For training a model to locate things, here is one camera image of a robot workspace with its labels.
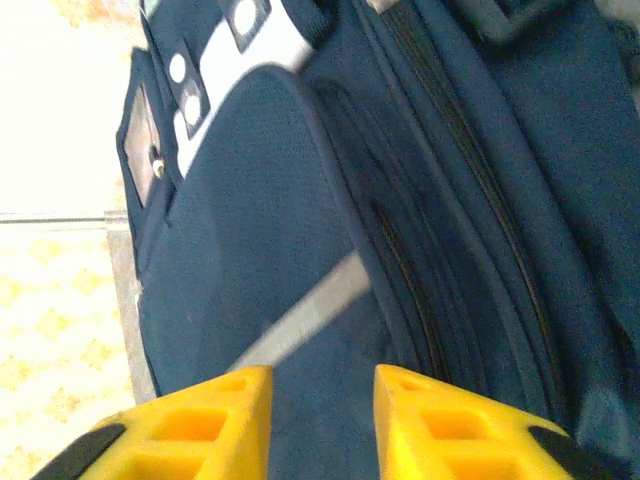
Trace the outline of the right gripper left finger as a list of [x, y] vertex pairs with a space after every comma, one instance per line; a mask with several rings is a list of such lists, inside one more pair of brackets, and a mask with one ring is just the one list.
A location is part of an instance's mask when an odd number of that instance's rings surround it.
[[273, 372], [252, 366], [118, 412], [32, 480], [267, 480]]

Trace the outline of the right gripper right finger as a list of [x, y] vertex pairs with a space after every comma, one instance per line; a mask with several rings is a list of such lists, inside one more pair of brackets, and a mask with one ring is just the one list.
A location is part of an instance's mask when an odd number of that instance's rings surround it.
[[399, 366], [373, 411], [381, 480], [620, 480], [553, 422]]

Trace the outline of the navy blue backpack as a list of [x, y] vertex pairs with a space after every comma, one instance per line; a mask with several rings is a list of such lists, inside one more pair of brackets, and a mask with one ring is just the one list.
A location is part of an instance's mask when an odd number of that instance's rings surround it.
[[155, 392], [274, 368], [269, 480], [377, 480], [391, 364], [640, 480], [640, 31], [595, 0], [138, 0]]

